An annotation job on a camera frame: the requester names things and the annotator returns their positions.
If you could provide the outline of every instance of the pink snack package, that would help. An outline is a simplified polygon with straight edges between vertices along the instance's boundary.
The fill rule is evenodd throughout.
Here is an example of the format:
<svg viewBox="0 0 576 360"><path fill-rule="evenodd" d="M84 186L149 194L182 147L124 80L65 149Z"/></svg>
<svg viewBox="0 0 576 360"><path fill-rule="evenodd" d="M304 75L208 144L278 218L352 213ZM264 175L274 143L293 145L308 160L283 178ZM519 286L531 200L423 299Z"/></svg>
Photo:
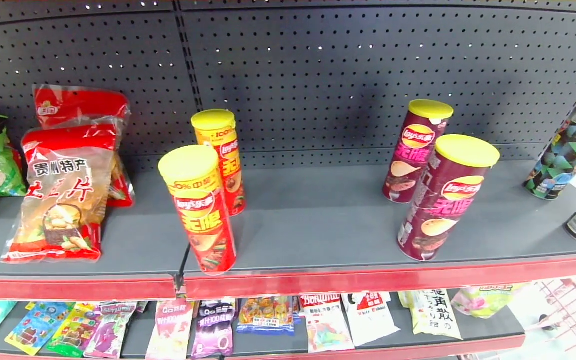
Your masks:
<svg viewBox="0 0 576 360"><path fill-rule="evenodd" d="M235 307L236 300L230 297L201 302L192 344L193 359L233 355Z"/></svg>
<svg viewBox="0 0 576 360"><path fill-rule="evenodd" d="M119 359L126 328L137 309L137 301L101 303L98 309L102 316L84 357Z"/></svg>
<svg viewBox="0 0 576 360"><path fill-rule="evenodd" d="M191 301L185 298L159 301L146 359L185 360L192 321Z"/></svg>
<svg viewBox="0 0 576 360"><path fill-rule="evenodd" d="M299 296L299 301L306 317L308 353L355 348L339 294L307 294Z"/></svg>

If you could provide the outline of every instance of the potato chip image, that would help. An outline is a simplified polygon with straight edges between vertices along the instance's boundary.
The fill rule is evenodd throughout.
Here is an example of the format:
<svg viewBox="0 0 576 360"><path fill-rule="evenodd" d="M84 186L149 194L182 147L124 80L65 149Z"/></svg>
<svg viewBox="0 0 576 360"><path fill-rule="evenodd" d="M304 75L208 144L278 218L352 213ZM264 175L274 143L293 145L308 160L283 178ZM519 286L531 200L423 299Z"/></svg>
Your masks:
<svg viewBox="0 0 576 360"><path fill-rule="evenodd" d="M439 235L452 229L455 224L457 224L457 221L454 219L429 219L421 224L421 231L423 234L426 234L429 237L438 237Z"/></svg>

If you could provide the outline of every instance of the metal shelf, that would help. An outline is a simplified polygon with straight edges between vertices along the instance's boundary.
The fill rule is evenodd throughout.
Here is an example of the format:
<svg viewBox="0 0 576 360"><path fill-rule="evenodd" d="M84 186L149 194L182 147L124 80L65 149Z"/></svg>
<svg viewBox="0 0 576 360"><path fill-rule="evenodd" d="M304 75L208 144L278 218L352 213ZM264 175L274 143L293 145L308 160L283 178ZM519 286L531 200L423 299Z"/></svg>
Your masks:
<svg viewBox="0 0 576 360"><path fill-rule="evenodd" d="M10 312L0 326L0 360L29 359L22 351L4 342L6 336L21 321L28 312L25 303L19 303ZM388 304L395 325L401 330L370 342L357 350L337 351L333 357L340 360L347 359L382 359L384 356L395 356L397 359L422 360L428 357L434 360L453 360L455 354L470 354L484 351L496 351L520 347L526 335L521 324L513 313L503 309L498 315L490 319L476 319L460 313L455 313L463 341L450 337L427 335L421 333L413 335L412 320L408 309L404 309L393 294L393 301ZM156 305L151 303L143 314L135 317L121 351L122 359L143 359L154 327ZM308 335L306 324L295 324L295 336L266 336L237 333L234 331L237 321L233 324L234 358L263 359L272 355L274 359L317 360L329 359L332 353L307 353ZM195 324L193 322L190 332L188 356L192 351L195 339ZM47 350L38 353L42 360L62 359Z"/></svg>
<svg viewBox="0 0 576 360"><path fill-rule="evenodd" d="M132 178L134 207L109 209L98 262L0 262L0 299L109 301L170 299L188 242L159 174ZM18 217L21 198L0 198L0 256Z"/></svg>
<svg viewBox="0 0 576 360"><path fill-rule="evenodd" d="M384 166L246 168L248 208L233 218L238 258L206 276L190 255L190 299L317 292L400 291L576 276L576 241L562 224L576 209L570 187L554 202L521 182L534 161L502 161L433 261L396 244L409 205L378 191Z"/></svg>

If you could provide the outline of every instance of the perforated back panel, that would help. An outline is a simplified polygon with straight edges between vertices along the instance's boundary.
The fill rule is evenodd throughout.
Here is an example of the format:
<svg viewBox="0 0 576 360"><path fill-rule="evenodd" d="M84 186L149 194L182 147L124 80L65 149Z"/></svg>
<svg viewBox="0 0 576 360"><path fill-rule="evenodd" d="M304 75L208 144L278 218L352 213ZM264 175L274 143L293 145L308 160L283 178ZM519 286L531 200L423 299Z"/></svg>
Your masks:
<svg viewBox="0 0 576 360"><path fill-rule="evenodd" d="M41 83L124 92L137 170L194 143L210 108L237 115L247 167L386 163L415 98L455 107L448 132L534 158L576 101L576 2L0 1L14 141Z"/></svg>

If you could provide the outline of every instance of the red chip can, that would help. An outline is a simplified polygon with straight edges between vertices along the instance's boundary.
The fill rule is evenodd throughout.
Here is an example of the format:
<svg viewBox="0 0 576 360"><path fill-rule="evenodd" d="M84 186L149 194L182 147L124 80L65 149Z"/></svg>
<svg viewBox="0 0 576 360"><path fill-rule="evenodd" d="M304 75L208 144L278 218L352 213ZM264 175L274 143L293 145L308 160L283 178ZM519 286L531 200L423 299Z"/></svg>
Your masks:
<svg viewBox="0 0 576 360"><path fill-rule="evenodd" d="M439 137L397 235L401 251L414 260L432 260L499 157L493 145L477 137Z"/></svg>
<svg viewBox="0 0 576 360"><path fill-rule="evenodd" d="M423 98L408 104L406 120L382 187L386 199L400 204L412 200L435 141L444 134L454 112L448 104Z"/></svg>

